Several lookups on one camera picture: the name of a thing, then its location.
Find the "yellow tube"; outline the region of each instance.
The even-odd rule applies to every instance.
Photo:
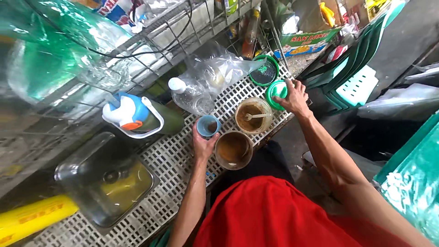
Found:
[[[60,195],[0,214],[0,247],[10,245],[38,232],[65,217],[73,215],[78,206]]]

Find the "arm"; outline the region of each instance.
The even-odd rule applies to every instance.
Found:
[[[308,94],[300,81],[286,81],[285,99],[274,97],[299,120],[309,150],[325,181],[348,212],[367,218],[412,246],[433,246],[372,187],[346,151],[329,135],[306,105]]]
[[[200,220],[206,203],[206,166],[212,154],[215,142],[220,137],[215,134],[210,140],[205,140],[197,131],[197,122],[192,127],[194,134],[195,165],[189,184],[184,193],[183,201],[178,210],[177,218],[169,237],[169,247],[181,247],[186,242],[192,230]]]

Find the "sink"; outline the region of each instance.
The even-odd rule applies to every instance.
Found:
[[[107,234],[160,179],[114,134],[103,132],[55,170],[55,180],[101,234]]]

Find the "blue cup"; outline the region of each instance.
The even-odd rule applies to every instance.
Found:
[[[214,124],[216,122],[216,130],[214,132],[211,132],[209,130],[209,125]],[[211,115],[204,115],[200,117],[200,120],[197,122],[197,131],[202,136],[213,136],[214,134],[218,133],[218,131],[221,128],[220,121]]]

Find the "white bottle cap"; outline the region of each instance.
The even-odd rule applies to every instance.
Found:
[[[257,11],[261,12],[261,3],[259,3],[258,5],[254,6],[253,9],[256,9]]]
[[[180,78],[173,77],[169,79],[168,87],[172,91],[175,91],[178,94],[182,94],[186,90],[187,86],[186,83],[184,83],[184,81],[182,81]]]

